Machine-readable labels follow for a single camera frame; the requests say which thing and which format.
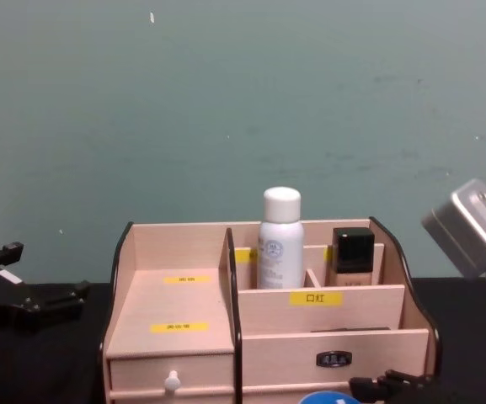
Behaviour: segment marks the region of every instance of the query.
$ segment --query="blue object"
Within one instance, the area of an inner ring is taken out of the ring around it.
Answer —
[[[299,404],[360,404],[360,402],[344,393],[318,391],[302,398]]]

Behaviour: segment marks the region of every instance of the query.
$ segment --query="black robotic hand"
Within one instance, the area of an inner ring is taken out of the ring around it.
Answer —
[[[61,295],[40,299],[20,278],[4,266],[17,263],[24,250],[20,242],[0,248],[0,328],[35,331],[50,324],[78,318],[89,291],[89,283],[74,285]]]
[[[387,404],[486,404],[450,391],[429,376],[412,376],[388,370],[373,381],[354,377],[351,394],[360,402],[384,401]]]

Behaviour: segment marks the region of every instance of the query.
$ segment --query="black table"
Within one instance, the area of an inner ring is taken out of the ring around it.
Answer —
[[[35,286],[39,295],[67,285]],[[415,289],[435,319],[443,359],[441,382],[486,395],[486,283],[483,279],[415,279]],[[0,404],[104,402],[98,349],[109,300],[107,284],[95,284],[79,322],[35,335],[0,332]]]

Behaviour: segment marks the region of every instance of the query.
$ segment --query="wooden desk organizer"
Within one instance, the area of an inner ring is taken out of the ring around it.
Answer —
[[[106,402],[297,404],[314,391],[349,393],[354,376],[436,374],[437,331],[394,236],[374,218],[303,223],[299,290],[255,289],[258,222],[129,224],[102,344]],[[333,229],[354,226],[376,236],[373,285],[324,287]],[[327,351],[352,363],[317,366]],[[174,393],[164,388],[172,370]]]

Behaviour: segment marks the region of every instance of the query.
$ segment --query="drawer knob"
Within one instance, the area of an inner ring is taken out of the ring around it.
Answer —
[[[164,387],[167,391],[176,391],[181,386],[181,380],[177,377],[177,371],[169,372],[168,378],[164,381]]]

